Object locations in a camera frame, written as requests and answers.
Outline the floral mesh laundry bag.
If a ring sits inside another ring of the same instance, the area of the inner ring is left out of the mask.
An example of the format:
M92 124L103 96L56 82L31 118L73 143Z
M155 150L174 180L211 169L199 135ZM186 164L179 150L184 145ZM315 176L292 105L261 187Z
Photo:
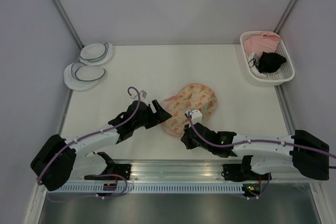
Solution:
M161 103L161 107L171 114L171 118L162 123L162 129L168 135L181 137L184 126L188 124L187 111L199 110L202 119L207 120L217 109L215 92L201 83L191 83L185 86L177 95Z

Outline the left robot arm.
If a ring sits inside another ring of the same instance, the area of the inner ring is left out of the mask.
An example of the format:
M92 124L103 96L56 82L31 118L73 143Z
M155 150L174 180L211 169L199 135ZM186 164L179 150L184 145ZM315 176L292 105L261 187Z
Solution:
M100 176L108 180L114 176L114 163L100 149L117 145L130 137L135 130L146 130L171 118L157 102L146 104L134 101L127 110L110 120L101 129L83 136L63 138L51 136L32 160L30 167L37 176L37 183L49 191L63 186L69 179Z

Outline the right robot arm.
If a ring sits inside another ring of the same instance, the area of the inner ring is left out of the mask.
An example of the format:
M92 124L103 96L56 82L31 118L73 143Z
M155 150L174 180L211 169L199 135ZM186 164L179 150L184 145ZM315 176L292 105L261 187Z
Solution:
M300 173L329 179L329 146L307 131L283 137L251 137L230 131L211 131L196 123L186 125L181 142L188 150L200 147L220 158L241 159L238 180L253 180L273 173Z

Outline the upper white mesh laundry bag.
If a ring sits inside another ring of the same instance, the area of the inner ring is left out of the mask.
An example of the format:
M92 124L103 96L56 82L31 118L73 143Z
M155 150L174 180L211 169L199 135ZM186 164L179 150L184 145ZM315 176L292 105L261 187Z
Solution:
M94 43L83 47L79 61L88 66L106 64L114 55L114 46L109 42Z

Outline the white mesh laundry bag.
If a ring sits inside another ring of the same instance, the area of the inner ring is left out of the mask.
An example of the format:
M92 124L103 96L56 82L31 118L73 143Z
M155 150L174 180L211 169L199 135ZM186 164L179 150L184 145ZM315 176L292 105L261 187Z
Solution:
M64 83L71 90L87 91L97 86L106 76L104 68L74 62L64 70Z
M94 43L83 47L79 61L88 66L106 64L114 55L114 46L109 42Z

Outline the lower white mesh laundry bag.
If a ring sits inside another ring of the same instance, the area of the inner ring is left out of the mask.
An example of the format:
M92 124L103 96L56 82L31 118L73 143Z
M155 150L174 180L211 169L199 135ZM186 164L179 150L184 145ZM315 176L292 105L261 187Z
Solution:
M71 90L87 91L97 86L106 76L104 68L74 62L64 70L64 83Z

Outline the white garment in basket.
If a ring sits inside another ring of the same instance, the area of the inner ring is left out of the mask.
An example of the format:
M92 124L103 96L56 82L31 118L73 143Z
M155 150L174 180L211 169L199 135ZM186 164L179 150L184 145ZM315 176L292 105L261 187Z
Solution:
M255 75L258 78L264 79L267 78L268 75L266 73L262 73L259 71L259 59L260 57L253 52L248 56L248 66L250 69L250 72Z

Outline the white plastic basket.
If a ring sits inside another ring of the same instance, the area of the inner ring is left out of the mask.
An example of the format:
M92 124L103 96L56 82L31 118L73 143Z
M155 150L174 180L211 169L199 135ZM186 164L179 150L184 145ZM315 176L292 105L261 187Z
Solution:
M260 87L278 86L283 84L284 82L292 80L295 76L295 70L293 68L290 56L282 39L275 53L284 56L287 59L287 62L282 64L276 72L267 73L268 77L264 79L258 78L250 72L248 66L248 55L244 51L243 42L251 36L258 35L260 32L262 31L248 31L240 36L240 47L242 55L238 57L238 62L244 78L251 84Z

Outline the black garment in basket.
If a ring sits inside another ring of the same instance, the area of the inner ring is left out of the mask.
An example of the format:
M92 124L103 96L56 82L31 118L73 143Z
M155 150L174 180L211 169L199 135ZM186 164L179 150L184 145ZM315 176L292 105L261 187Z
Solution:
M275 52L263 52L258 61L258 71L260 73L274 73L287 59Z

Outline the pink garment in basket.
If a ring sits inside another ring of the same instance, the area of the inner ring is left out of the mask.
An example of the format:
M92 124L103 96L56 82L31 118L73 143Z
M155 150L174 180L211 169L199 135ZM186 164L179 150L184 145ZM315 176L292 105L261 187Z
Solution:
M244 40L243 46L248 56L252 53L261 56L263 52L275 52L280 42L281 37L279 35L270 31L262 31L258 35L251 36Z

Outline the aluminium front rail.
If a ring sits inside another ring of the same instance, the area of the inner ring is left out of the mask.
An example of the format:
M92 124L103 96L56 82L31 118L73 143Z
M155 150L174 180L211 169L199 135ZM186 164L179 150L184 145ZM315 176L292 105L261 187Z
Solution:
M54 161L43 161L35 158L30 167L42 183L49 190L56 190L68 181L84 180L86 175L98 175L108 165L130 164L130 180L136 179L186 179L194 176L197 178L211 178L221 176L224 164L242 164L244 170L251 170L248 159L241 161L216 161L216 162L187 162L187 161L149 161L149 162L115 162L104 153L78 159L59 157Z

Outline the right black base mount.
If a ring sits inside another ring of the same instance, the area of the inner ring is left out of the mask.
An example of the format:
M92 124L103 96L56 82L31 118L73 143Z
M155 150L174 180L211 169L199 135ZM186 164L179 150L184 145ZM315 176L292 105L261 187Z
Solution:
M224 164L221 176L225 181L243 183L242 196L247 200L260 199L272 179L271 173L259 175L250 170L244 170L242 164Z

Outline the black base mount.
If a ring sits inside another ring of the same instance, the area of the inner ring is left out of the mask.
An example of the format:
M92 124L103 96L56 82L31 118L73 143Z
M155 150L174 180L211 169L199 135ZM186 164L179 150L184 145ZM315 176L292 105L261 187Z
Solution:
M86 175L84 180L103 182L102 191L123 191L125 180L130 180L131 167L130 164L108 165L100 174Z
M224 164L221 176L225 181L243 183L242 196L247 200L260 199L272 179L271 173L259 175L250 170L244 170L242 164Z

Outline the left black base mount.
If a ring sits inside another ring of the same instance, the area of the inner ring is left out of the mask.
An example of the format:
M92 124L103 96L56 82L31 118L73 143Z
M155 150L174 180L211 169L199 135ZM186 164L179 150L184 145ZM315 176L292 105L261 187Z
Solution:
M125 180L130 180L131 167L130 164L108 165L100 174L86 175L84 180L103 182L102 191L123 191Z

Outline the left aluminium corner post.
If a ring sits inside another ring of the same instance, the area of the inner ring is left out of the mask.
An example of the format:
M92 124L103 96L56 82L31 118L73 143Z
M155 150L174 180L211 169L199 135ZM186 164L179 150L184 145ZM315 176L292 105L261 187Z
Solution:
M73 25L73 23L71 22L63 4L61 3L60 0L51 0L53 5L55 6L58 14L60 15L62 21L64 22L66 28L68 29L68 31L70 32L71 37L73 38L73 40L75 41L76 45L78 46L79 49L83 48L83 43Z

